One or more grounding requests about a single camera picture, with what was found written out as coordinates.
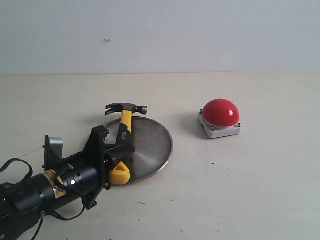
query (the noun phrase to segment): metal plate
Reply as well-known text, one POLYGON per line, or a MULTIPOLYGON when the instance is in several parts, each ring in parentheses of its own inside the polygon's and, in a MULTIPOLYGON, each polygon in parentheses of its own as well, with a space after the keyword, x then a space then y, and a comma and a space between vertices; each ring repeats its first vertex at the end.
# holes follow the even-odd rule
MULTIPOLYGON (((107 144, 115 144, 121 119, 109 122, 107 144)), ((168 163, 174 148, 169 131, 159 122, 140 116, 132 118, 132 145, 135 153, 129 166, 129 183, 141 181, 160 172, 168 163)))

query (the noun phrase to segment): yellow sticker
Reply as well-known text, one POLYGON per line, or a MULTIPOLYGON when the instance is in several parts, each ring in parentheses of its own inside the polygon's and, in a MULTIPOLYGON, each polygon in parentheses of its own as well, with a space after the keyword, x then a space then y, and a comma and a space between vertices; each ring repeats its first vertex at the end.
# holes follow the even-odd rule
MULTIPOLYGON (((56 175, 56 172, 55 172, 54 170, 48 170, 48 171, 43 172, 42 174, 43 174, 43 175, 46 177, 46 179, 48 179, 48 181, 50 182, 50 184, 51 184, 51 186, 52 186, 52 188, 53 188, 53 192, 54 192, 54 195, 55 195, 55 198, 56 198, 56 199, 61 198, 61 197, 63 197, 64 195, 67 194, 67 192, 66 192, 65 190, 60 189, 60 188, 57 188, 57 186, 55 185, 55 183, 54 183, 54 177, 55 177, 55 175, 56 175)), ((64 183, 62 182, 61 177, 58 177, 57 179, 58 179, 58 181, 59 181, 61 184, 64 184, 64 183)))

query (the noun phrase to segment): claw hammer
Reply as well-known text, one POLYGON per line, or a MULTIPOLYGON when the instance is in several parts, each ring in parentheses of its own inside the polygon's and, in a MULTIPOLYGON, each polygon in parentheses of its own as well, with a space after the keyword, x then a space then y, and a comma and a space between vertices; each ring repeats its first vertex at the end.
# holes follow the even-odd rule
MULTIPOLYGON (((105 115, 122 113, 119 130, 116 137, 116 145, 132 144, 131 127, 132 117, 135 113, 146 115, 147 106, 136 106, 131 103, 113 103, 105 107, 105 115)), ((124 185, 130 180, 130 157, 122 159, 109 173, 109 180, 112 184, 124 185)))

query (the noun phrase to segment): red button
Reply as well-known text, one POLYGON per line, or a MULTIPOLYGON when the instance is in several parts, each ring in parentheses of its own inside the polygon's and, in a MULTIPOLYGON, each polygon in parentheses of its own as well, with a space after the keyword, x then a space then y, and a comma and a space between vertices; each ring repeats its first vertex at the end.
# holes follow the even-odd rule
POLYGON ((209 123, 219 127, 230 127, 239 122, 239 110, 232 102, 226 99, 215 99, 208 102, 202 115, 209 123))

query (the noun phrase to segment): white tabletop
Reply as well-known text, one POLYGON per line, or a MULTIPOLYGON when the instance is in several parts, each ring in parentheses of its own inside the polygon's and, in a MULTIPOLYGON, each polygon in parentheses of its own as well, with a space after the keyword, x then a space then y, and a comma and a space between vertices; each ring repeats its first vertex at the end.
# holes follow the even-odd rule
MULTIPOLYGON (((120 117, 105 116, 106 105, 147 105, 146 117, 172 135, 168 165, 104 190, 75 220, 46 217, 37 239, 318 240, 319 78, 320 71, 0 77, 0 164, 21 158, 40 174, 45 135, 63 138, 68 157, 91 128, 120 117), (239 135, 206 137, 197 114, 217 98, 237 105, 239 135)), ((14 163, 0 182, 16 183, 27 170, 14 163)), ((59 212, 80 210, 77 200, 59 212)))

